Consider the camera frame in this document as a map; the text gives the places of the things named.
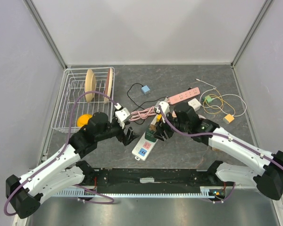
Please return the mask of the dark green cube socket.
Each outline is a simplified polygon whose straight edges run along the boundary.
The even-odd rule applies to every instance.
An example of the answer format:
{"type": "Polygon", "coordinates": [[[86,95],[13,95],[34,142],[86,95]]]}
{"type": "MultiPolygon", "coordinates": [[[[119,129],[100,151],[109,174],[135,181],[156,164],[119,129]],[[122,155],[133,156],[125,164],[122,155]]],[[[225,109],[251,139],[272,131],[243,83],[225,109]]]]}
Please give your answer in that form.
{"type": "Polygon", "coordinates": [[[155,138],[154,134],[155,134],[155,132],[150,131],[150,130],[147,130],[147,131],[145,132],[144,138],[145,138],[146,140],[150,141],[150,142],[155,143],[155,142],[157,141],[157,139],[155,138]]]}

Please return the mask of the white multicolour power strip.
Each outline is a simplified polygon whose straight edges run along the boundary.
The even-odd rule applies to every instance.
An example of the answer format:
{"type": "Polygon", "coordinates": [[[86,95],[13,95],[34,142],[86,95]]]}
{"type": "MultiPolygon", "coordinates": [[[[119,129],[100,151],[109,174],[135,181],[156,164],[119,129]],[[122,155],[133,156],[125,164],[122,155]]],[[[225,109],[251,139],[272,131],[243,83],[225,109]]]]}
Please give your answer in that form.
{"type": "MultiPolygon", "coordinates": [[[[155,123],[156,123],[156,117],[152,120],[152,122],[150,124],[155,125],[155,123]]],[[[140,161],[140,160],[145,161],[148,158],[150,152],[155,147],[155,144],[158,141],[157,140],[155,143],[153,143],[153,142],[146,140],[144,138],[145,132],[143,133],[140,140],[137,142],[136,146],[132,150],[132,154],[134,155],[134,158],[137,161],[140,161]]]]}

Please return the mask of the beige wooden cube socket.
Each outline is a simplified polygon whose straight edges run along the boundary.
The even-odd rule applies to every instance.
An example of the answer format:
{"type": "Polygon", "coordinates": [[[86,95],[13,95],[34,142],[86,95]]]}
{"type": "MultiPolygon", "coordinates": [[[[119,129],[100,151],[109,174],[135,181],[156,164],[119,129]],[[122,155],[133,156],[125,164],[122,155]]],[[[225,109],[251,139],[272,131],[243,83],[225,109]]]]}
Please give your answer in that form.
{"type": "Polygon", "coordinates": [[[150,124],[150,125],[149,125],[149,131],[153,131],[153,132],[157,131],[157,130],[156,130],[156,126],[150,124]]]}

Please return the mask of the yellow cube socket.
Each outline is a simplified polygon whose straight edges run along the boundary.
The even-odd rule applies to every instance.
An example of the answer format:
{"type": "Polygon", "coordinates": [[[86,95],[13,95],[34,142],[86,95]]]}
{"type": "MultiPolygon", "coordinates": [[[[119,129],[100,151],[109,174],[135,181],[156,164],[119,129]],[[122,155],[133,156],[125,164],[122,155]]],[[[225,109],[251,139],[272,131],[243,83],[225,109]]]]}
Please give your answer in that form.
{"type": "Polygon", "coordinates": [[[158,115],[156,116],[156,122],[160,122],[162,119],[163,119],[163,118],[162,118],[162,115],[161,115],[161,114],[158,114],[158,115]]]}

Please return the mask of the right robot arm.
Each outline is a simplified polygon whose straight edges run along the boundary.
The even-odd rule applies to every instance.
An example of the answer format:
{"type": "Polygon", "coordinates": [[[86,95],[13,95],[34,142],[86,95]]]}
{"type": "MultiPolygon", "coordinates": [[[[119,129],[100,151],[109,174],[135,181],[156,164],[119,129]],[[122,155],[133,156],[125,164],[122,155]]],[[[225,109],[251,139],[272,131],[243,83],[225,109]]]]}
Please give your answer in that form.
{"type": "Polygon", "coordinates": [[[169,104],[161,101],[154,108],[162,118],[156,123],[158,139],[164,141],[176,132],[198,143],[216,148],[234,157],[244,166],[234,166],[222,161],[213,163],[206,175],[211,185],[233,182],[255,186],[263,195],[279,200],[283,195],[283,152],[272,153],[255,147],[226,131],[217,123],[200,117],[193,107],[182,102],[175,105],[175,116],[169,104]]]}

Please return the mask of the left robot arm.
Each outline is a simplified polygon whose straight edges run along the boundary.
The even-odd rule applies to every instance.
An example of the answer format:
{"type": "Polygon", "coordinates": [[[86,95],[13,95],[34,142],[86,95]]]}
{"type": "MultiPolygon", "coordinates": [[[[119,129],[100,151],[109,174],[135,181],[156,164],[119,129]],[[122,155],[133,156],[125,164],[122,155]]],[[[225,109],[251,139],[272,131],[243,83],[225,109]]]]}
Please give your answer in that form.
{"type": "Polygon", "coordinates": [[[126,108],[115,111],[111,121],[105,113],[94,113],[54,155],[22,176],[11,175],[6,179],[5,205],[11,205],[15,214],[24,219],[60,190],[80,183],[90,185],[95,171],[83,157],[94,151],[98,142],[113,137],[129,145],[138,137],[132,128],[126,128],[130,118],[126,108]]]}

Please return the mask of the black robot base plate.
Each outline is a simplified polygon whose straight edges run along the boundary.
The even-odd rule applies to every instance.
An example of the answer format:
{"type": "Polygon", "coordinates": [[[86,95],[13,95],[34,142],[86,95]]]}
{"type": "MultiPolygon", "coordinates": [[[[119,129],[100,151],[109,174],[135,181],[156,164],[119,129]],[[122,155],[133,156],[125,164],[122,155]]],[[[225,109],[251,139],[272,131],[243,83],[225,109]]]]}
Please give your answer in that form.
{"type": "Polygon", "coordinates": [[[80,186],[96,186],[100,193],[197,192],[204,187],[230,187],[211,170],[95,168],[80,186]]]}

